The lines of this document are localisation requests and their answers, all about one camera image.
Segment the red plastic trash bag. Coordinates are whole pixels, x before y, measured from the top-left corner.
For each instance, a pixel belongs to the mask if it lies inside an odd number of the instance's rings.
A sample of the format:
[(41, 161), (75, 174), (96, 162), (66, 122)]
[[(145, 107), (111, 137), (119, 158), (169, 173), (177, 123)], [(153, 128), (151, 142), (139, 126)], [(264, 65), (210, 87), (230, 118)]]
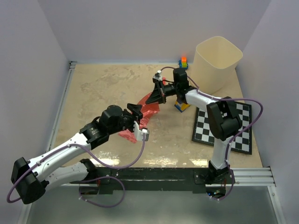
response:
[[(148, 99), (148, 97), (150, 96), (151, 93), (147, 94), (146, 96), (144, 96), (138, 104), (142, 105), (142, 109), (141, 112), (143, 113), (143, 119), (145, 120), (145, 124), (147, 128), (147, 124), (149, 123), (150, 118), (158, 113), (160, 111), (159, 109), (159, 103), (153, 103), (153, 104), (145, 104), (145, 101)], [(135, 139), (134, 133), (133, 131), (129, 131), (129, 130), (125, 130), (125, 131), (121, 131), (119, 134), (119, 136), (133, 142), (136, 143), (137, 140)]]

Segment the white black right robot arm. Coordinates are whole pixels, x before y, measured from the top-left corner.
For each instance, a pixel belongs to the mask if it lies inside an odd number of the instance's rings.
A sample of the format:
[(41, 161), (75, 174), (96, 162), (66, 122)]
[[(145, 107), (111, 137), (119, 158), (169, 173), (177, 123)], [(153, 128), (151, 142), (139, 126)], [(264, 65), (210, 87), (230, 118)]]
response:
[(167, 97), (175, 95), (183, 103), (196, 106), (207, 113), (209, 129), (215, 140), (205, 182), (207, 184), (219, 183), (225, 175), (229, 175), (231, 182), (235, 183), (234, 173), (229, 164), (229, 155), (233, 138), (242, 127), (235, 101), (229, 97), (217, 98), (201, 93), (199, 88), (189, 83), (187, 72), (182, 68), (173, 70), (173, 81), (163, 80), (160, 70), (153, 76), (152, 81), (154, 89), (146, 100), (146, 104), (164, 104)]

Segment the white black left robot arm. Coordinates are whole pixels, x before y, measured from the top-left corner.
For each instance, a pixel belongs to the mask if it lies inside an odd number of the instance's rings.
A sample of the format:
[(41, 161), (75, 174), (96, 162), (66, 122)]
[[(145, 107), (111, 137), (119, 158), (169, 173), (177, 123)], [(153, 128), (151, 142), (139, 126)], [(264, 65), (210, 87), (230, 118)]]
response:
[(17, 159), (13, 165), (13, 186), (7, 195), (7, 202), (21, 200), (24, 204), (30, 204), (46, 191), (64, 183), (94, 182), (96, 167), (89, 160), (70, 167), (63, 165), (80, 154), (90, 154), (93, 149), (106, 143), (110, 135), (121, 131), (129, 130), (137, 140), (146, 142), (149, 131), (139, 127), (142, 118), (142, 105), (127, 104), (126, 109), (110, 105), (60, 146), (30, 160), (24, 157)]

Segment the cream plastic trash bin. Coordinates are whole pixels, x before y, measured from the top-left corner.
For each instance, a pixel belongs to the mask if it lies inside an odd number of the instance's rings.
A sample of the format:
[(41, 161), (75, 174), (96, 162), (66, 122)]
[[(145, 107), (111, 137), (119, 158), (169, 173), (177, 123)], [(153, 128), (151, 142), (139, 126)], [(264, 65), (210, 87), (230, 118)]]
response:
[(243, 52), (222, 36), (211, 37), (197, 45), (191, 78), (207, 94), (220, 90), (243, 57)]

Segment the yellow blue toy block stack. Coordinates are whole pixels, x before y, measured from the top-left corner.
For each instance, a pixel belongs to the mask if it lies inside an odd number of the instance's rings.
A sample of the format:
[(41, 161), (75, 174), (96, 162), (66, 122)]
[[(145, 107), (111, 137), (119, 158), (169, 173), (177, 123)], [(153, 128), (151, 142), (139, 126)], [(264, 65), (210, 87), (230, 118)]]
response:
[(188, 107), (190, 107), (189, 104), (183, 103), (179, 99), (176, 100), (174, 104), (175, 108), (177, 108), (180, 112), (184, 112)]

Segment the orange green toy block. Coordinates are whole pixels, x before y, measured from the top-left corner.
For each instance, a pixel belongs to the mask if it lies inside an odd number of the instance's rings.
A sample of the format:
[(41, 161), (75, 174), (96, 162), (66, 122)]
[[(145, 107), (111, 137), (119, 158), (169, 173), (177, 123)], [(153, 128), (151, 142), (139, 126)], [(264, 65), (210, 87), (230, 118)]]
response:
[(187, 58), (185, 56), (181, 57), (180, 60), (178, 61), (179, 67), (182, 69), (187, 70), (189, 65), (187, 62)]

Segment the black white checkerboard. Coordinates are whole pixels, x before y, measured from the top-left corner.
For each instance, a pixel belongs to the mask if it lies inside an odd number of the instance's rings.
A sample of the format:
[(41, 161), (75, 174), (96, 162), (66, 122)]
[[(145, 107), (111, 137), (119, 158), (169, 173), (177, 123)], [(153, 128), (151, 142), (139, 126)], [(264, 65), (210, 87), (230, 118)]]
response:
[(213, 146), (230, 140), (231, 151), (252, 154), (252, 108), (239, 102), (218, 102), (196, 109), (192, 141)]

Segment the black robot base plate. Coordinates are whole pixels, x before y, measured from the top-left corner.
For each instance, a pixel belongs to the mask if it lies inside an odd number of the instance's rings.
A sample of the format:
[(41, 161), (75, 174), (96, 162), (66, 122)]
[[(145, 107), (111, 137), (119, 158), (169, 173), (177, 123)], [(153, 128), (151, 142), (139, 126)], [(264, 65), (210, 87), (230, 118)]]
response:
[(125, 168), (98, 167), (85, 180), (99, 185), (99, 194), (122, 190), (113, 178), (122, 182), (126, 191), (191, 191), (204, 194), (212, 185), (235, 183), (228, 170), (218, 177), (208, 177), (209, 168)]

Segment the aluminium frame rail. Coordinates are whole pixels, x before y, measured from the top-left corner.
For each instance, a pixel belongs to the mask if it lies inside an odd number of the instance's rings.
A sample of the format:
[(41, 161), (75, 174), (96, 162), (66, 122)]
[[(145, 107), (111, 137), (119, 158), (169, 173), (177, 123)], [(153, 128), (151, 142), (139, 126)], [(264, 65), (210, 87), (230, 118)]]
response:
[(67, 183), (95, 183), (100, 194), (116, 190), (133, 191), (192, 191), (206, 193), (216, 201), (223, 200), (238, 181), (243, 186), (258, 186), (273, 182), (263, 171), (233, 170), (229, 153), (235, 139), (248, 130), (242, 124), (236, 99), (215, 97), (203, 93), (188, 77), (184, 68), (173, 69), (173, 80), (164, 80), (161, 71), (152, 78), (155, 85), (146, 105), (164, 104), (168, 96), (194, 105), (205, 112), (214, 136), (214, 151), (206, 168), (136, 168), (133, 163), (111, 166), (102, 163), (96, 167), (97, 157), (82, 159), (66, 166), (71, 159), (106, 143), (112, 134), (130, 131), (136, 140), (145, 143), (149, 130), (141, 126), (144, 117), (142, 105), (128, 104), (126, 109), (111, 105), (98, 117), (86, 124), (68, 141), (30, 160), (19, 158), (14, 162), (11, 175), (13, 190), (24, 204), (41, 198), (47, 191)]

